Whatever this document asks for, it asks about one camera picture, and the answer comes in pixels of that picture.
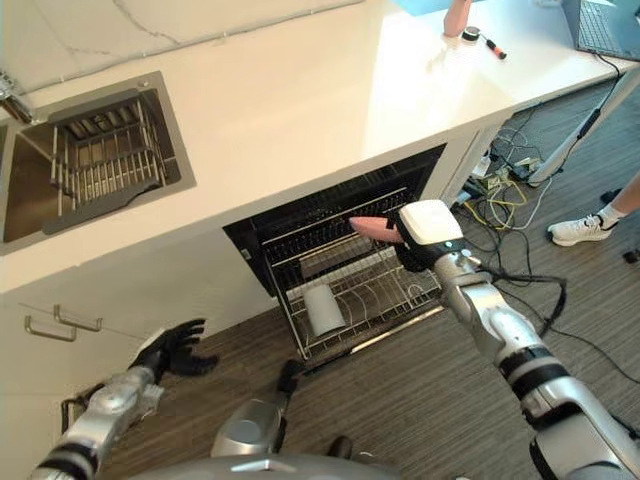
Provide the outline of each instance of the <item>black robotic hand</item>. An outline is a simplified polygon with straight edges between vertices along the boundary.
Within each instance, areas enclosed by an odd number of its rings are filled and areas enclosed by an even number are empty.
[[[166,371],[183,377],[209,373],[218,363],[217,355],[200,357],[192,351],[204,332],[204,322],[203,318],[198,318],[163,332],[138,354],[129,368],[138,365],[150,368],[156,383]]]

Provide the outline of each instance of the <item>metal pole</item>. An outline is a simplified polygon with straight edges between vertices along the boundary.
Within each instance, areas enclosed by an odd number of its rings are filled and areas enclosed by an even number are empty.
[[[578,138],[580,130],[582,130],[582,127],[588,122],[589,117],[585,118],[578,128],[576,128],[571,135],[569,135],[566,140],[555,149],[549,158],[540,165],[538,170],[529,177],[529,185],[537,187],[553,175],[556,170],[560,168],[562,162],[564,162],[569,150],[571,150],[571,153],[575,152],[582,142],[584,142],[584,140],[588,138],[589,135],[591,135],[616,108],[618,108],[618,106],[638,85],[640,85],[640,68],[635,68],[625,73],[618,82],[618,85],[616,85],[616,88],[611,92],[611,96],[607,100],[607,103],[603,106],[601,105],[600,117],[593,123],[593,126],[588,130],[586,135],[576,142],[576,138]]]

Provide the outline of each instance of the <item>stainless steel sink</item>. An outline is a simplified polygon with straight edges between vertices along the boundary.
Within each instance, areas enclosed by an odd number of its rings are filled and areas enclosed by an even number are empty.
[[[155,72],[0,126],[2,253],[195,185]]]

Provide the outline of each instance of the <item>faucet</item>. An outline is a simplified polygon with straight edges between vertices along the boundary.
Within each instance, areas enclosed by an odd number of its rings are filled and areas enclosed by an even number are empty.
[[[9,115],[25,124],[34,122],[31,109],[15,92],[16,84],[3,70],[0,70],[0,106]]]

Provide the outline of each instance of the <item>pink object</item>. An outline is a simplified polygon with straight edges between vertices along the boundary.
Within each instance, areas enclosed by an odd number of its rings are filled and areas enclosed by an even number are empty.
[[[400,232],[387,228],[387,219],[383,217],[351,217],[351,227],[363,237],[373,238],[382,242],[404,243]]]
[[[444,16],[444,34],[457,37],[467,26],[471,0],[452,0],[451,6]]]

